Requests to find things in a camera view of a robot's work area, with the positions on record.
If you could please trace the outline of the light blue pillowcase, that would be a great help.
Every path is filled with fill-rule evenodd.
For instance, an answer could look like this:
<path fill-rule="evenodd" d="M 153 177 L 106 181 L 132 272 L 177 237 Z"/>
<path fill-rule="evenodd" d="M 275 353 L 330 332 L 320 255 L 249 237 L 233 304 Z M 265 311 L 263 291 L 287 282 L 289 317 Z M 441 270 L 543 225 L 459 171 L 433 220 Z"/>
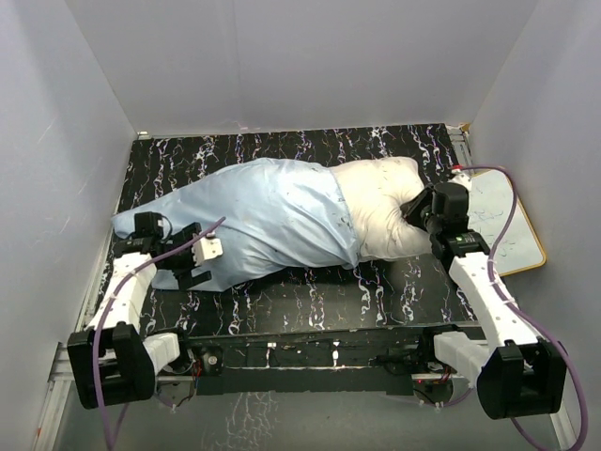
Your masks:
<path fill-rule="evenodd" d="M 124 238 L 134 216 L 153 211 L 179 231 L 223 223 L 223 255 L 203 264 L 211 273 L 197 291 L 223 292 L 286 268 L 355 267 L 359 241 L 333 172 L 319 163 L 261 158 L 222 168 L 112 219 Z"/>

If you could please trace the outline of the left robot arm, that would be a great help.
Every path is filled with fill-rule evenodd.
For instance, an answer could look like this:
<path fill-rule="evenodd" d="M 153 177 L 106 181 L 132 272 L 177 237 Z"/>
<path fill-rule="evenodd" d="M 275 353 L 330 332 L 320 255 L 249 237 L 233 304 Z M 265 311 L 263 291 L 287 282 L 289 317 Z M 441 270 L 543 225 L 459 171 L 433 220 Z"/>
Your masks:
<path fill-rule="evenodd" d="M 211 273 L 200 268 L 223 248 L 212 228 L 192 223 L 175 231 L 165 216 L 149 211 L 135 214 L 134 230 L 114 243 L 113 253 L 109 287 L 97 312 L 67 343 L 86 409 L 149 399 L 163 370 L 182 375 L 192 369 L 194 353 L 181 329 L 141 336 L 143 305 L 159 271 L 173 275 L 182 290 L 210 281 Z"/>

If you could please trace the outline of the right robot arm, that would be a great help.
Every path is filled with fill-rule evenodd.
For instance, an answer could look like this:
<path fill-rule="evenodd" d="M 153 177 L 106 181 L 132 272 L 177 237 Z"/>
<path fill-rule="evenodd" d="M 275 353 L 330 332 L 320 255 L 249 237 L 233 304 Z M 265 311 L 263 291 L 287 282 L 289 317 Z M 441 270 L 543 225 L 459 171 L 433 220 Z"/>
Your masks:
<path fill-rule="evenodd" d="M 557 412 L 566 364 L 558 348 L 512 309 L 513 300 L 489 266 L 489 248 L 469 228 L 469 192 L 453 182 L 429 185 L 402 206 L 404 219 L 429 235 L 432 253 L 463 291 L 485 344 L 452 326 L 424 332 L 420 365 L 438 373 L 447 365 L 475 387 L 491 419 Z"/>

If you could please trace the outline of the white pillow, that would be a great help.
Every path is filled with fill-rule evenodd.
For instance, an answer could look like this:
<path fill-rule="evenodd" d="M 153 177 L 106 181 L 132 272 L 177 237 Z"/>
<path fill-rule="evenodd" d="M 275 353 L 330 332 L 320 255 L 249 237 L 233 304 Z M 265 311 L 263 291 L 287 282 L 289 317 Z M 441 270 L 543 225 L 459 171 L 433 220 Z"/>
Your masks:
<path fill-rule="evenodd" d="M 342 163 L 331 169 L 355 229 L 361 262 L 429 254 L 429 236 L 409 225 L 401 206 L 424 189 L 416 161 L 385 157 Z"/>

